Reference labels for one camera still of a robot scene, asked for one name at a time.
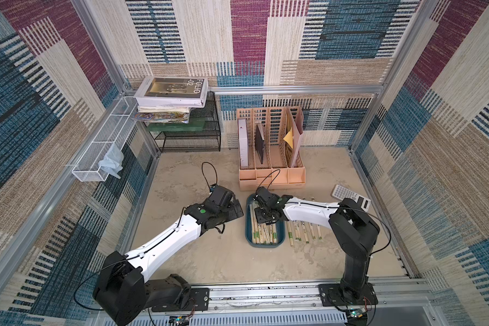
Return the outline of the teal plastic storage box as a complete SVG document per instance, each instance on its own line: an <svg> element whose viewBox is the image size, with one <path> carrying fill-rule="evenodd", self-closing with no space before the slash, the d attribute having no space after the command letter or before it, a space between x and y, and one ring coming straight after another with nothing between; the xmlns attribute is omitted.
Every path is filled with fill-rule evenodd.
<svg viewBox="0 0 489 326"><path fill-rule="evenodd" d="M285 225L282 222L271 225L258 224L254 211L257 205L254 195L249 195L244 211L245 238L252 247L265 249L276 248L286 239Z"/></svg>

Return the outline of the chopsticks pair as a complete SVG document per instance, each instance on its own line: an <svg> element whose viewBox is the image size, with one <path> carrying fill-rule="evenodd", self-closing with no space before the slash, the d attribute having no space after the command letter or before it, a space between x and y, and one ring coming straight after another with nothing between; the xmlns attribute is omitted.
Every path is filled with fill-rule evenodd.
<svg viewBox="0 0 489 326"><path fill-rule="evenodd" d="M317 225L317 233L318 233L318 239L323 240L322 232L321 232L321 226Z"/></svg>
<svg viewBox="0 0 489 326"><path fill-rule="evenodd" d="M309 236L308 236L308 230L307 230L307 227L306 227L306 223L304 221L301 222L301 226L302 226L302 234L304 236L304 241L306 244L309 244L310 243L310 239L309 239Z"/></svg>
<svg viewBox="0 0 489 326"><path fill-rule="evenodd" d="M311 231L312 240L316 240L317 237L316 237L316 233L315 233L314 224L309 223L309 222L308 222L308 224L309 224L309 228L310 228L310 231Z"/></svg>
<svg viewBox="0 0 489 326"><path fill-rule="evenodd" d="M294 247L292 223L290 221L287 221L286 226L287 226L287 234L288 234L288 238L289 238L289 244L291 247Z"/></svg>
<svg viewBox="0 0 489 326"><path fill-rule="evenodd" d="M295 235L296 235L296 240L297 241L301 241L301 234L300 234L300 226L299 226L299 223L297 223L297 221L295 221L293 223L294 225L294 232L295 232Z"/></svg>

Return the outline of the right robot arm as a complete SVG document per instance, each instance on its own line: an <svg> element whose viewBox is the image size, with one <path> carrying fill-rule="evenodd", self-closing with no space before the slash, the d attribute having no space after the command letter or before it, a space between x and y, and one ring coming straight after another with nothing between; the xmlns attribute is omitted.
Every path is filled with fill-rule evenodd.
<svg viewBox="0 0 489 326"><path fill-rule="evenodd" d="M264 187L254 195L258 207L255 217L260 224L301 221L333 231L345 252L345 265L339 283L319 286L324 306L357 306L378 304L373 285L368 282L369 262L380 228L356 201L324 203L289 195L278 196Z"/></svg>

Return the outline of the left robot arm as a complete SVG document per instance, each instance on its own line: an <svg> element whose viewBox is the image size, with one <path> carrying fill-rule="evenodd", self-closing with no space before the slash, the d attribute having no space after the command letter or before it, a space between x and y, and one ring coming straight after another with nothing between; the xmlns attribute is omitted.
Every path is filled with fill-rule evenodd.
<svg viewBox="0 0 489 326"><path fill-rule="evenodd" d="M243 216L235 194L222 186L211 187L209 197L186 207L181 217L149 242L125 254L115 251L104 261L93 298L117 325L128 325L148 308L188 311L195 307L191 285L178 274L151 277L184 246L206 231L223 232L225 224Z"/></svg>

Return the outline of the white box in organizer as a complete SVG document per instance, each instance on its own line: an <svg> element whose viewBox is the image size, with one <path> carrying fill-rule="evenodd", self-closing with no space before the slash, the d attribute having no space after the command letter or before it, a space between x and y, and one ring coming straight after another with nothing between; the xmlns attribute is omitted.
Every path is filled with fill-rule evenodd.
<svg viewBox="0 0 489 326"><path fill-rule="evenodd" d="M240 168L249 166L247 120L238 119Z"/></svg>

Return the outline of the pink desktop file organizer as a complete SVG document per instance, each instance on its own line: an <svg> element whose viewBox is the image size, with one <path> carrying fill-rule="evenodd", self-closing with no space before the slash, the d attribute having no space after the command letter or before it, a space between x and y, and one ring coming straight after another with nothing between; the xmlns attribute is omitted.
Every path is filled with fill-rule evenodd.
<svg viewBox="0 0 489 326"><path fill-rule="evenodd" d="M238 119L247 120L249 166L240 168L239 186L242 191L252 191L259 186L271 190L303 188L306 184L306 168L300 148L304 138L304 115L300 107L262 107L238 109ZM264 125L264 163L259 161L255 150L255 125ZM293 149L283 141L289 129L293 129Z"/></svg>

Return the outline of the black notebook in organizer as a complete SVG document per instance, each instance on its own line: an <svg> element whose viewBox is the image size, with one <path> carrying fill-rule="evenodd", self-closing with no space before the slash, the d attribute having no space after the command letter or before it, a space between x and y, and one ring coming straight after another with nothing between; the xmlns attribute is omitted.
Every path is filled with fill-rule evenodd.
<svg viewBox="0 0 489 326"><path fill-rule="evenodd" d="M255 125L255 150L258 153L259 161L264 163L264 125L259 123Z"/></svg>

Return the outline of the yellow paper in organizer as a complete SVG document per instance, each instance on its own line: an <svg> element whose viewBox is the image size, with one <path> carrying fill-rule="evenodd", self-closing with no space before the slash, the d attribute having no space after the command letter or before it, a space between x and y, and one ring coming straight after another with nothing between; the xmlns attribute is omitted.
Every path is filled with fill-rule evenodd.
<svg viewBox="0 0 489 326"><path fill-rule="evenodd" d="M286 135L283 138L283 141L286 142L286 144L293 149L293 129L289 129L286 133Z"/></svg>

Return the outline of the green folder on shelf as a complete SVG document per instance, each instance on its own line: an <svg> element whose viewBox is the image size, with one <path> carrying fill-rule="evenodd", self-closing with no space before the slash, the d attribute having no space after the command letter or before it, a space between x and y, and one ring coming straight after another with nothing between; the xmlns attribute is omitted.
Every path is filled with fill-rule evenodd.
<svg viewBox="0 0 489 326"><path fill-rule="evenodd" d="M159 132L197 132L202 131L205 127L204 120L194 120L187 124L184 123L151 123L147 125L147 129L152 133Z"/></svg>

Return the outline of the crumpled white tissue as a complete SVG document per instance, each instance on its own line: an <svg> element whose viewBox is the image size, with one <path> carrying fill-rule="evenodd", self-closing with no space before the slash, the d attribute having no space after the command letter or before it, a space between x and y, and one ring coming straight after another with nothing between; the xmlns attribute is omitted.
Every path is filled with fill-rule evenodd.
<svg viewBox="0 0 489 326"><path fill-rule="evenodd" d="M119 172L123 169L122 162L124 159L124 154L118 148L118 146L113 143L111 147L107 150L107 153L104 155L103 160L99 161L100 170L106 172L108 175L115 177L116 179L120 179L121 176Z"/></svg>

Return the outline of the stack of colourful magazines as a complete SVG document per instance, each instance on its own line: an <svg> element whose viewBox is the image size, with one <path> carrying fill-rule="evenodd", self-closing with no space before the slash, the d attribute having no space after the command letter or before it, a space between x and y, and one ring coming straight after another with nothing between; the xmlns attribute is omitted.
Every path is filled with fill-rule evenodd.
<svg viewBox="0 0 489 326"><path fill-rule="evenodd" d="M137 107L131 118L149 123L185 123L190 119L189 107Z"/></svg>

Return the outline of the large white book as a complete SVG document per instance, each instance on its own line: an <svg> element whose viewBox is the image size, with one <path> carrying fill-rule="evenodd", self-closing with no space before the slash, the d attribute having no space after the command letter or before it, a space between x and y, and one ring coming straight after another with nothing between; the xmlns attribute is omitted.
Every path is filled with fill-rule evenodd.
<svg viewBox="0 0 489 326"><path fill-rule="evenodd" d="M138 104L146 107L204 107L209 81L203 77L147 76L135 92Z"/></svg>

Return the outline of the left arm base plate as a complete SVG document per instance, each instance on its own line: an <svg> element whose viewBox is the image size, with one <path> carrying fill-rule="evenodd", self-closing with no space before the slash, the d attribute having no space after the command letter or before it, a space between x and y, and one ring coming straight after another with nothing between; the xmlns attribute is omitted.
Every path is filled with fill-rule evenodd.
<svg viewBox="0 0 489 326"><path fill-rule="evenodd" d="M186 290L181 295L160 300L151 308L152 312L191 312L207 311L209 308L210 289L197 287Z"/></svg>

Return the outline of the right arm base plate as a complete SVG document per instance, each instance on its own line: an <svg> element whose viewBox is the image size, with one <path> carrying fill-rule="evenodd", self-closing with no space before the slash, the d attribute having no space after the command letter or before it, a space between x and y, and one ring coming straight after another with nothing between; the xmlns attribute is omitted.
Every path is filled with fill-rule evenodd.
<svg viewBox="0 0 489 326"><path fill-rule="evenodd" d="M318 286L323 306L375 306L378 304L374 287L364 285L360 291L353 291L339 283L326 283Z"/></svg>

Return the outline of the aluminium front rail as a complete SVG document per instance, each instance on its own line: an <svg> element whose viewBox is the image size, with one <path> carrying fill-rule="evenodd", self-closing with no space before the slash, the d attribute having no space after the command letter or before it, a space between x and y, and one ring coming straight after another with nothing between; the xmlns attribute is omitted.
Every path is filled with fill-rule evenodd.
<svg viewBox="0 0 489 326"><path fill-rule="evenodd" d="M289 281L273 283L227 283L213 285L186 285L179 287L181 295L191 288L207 287L210 289L209 308L207 311L224 311L230 309L265 309L280 307L323 306L318 286L326 283L339 283L337 280ZM375 290L378 304L375 306L413 306L427 304L434 300L432 291L426 281L409 277L376 277L370 280ZM164 290L158 289L158 281L150 281L144 286L143 296L152 296L154 302L143 309L152 308L160 300L168 297Z"/></svg>

